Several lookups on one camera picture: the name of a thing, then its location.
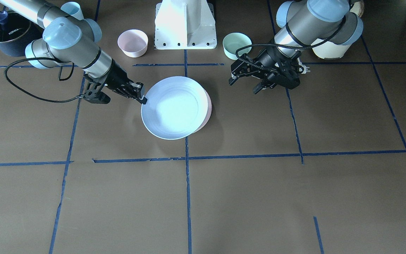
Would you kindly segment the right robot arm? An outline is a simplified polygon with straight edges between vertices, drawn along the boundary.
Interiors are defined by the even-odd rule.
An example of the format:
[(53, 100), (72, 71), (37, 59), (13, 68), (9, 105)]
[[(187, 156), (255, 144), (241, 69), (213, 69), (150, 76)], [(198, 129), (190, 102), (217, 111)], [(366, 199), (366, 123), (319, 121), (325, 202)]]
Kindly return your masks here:
[(39, 69), (71, 63), (81, 68), (87, 88), (75, 99), (107, 104), (103, 87), (126, 98), (147, 103), (144, 86), (129, 79), (127, 72), (97, 44), (102, 38), (93, 19), (76, 19), (45, 0), (0, 0), (0, 4), (43, 28), (41, 39), (25, 48), (25, 61)]

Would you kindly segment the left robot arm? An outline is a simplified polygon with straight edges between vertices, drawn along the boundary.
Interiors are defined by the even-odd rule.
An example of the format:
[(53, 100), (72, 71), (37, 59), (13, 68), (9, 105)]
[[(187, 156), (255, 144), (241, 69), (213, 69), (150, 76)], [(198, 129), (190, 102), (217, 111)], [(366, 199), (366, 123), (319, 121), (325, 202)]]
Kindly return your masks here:
[(362, 19), (351, 12), (348, 0), (287, 1), (280, 5), (276, 22), (279, 31), (253, 61), (264, 67), (256, 77), (261, 82), (253, 93), (282, 86), (293, 89), (300, 85), (303, 66), (301, 53), (317, 40), (336, 45), (351, 45), (363, 32)]

